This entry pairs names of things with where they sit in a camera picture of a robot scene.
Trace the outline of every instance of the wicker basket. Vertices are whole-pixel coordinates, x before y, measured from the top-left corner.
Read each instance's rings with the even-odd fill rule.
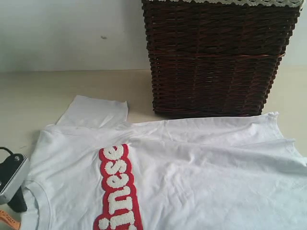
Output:
[[[299,6],[142,2],[155,112],[261,114]]]

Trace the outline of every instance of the wall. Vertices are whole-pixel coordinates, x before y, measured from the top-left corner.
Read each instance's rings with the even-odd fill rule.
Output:
[[[141,0],[1,0],[0,71],[148,69],[141,6]],[[306,11],[284,64],[307,65]]]

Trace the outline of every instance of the cable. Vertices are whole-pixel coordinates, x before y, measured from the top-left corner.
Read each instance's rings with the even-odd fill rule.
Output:
[[[5,150],[7,151],[9,154],[13,155],[14,153],[12,151],[10,151],[8,148],[6,147],[0,147],[0,150]]]

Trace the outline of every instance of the white table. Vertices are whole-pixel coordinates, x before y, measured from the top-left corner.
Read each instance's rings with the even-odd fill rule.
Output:
[[[307,67],[281,66],[264,112],[279,111],[287,138],[307,156]],[[161,120],[152,110],[148,70],[67,71],[0,74],[0,145],[31,155],[39,130],[53,124],[75,95],[129,102],[129,122]],[[0,162],[5,159],[0,153]],[[7,206],[6,210],[19,219]],[[0,223],[1,230],[8,230]]]

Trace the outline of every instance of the t-shirt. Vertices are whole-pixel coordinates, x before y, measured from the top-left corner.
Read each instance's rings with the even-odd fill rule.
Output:
[[[307,160],[277,113],[130,124],[77,96],[41,131],[21,230],[305,230]]]

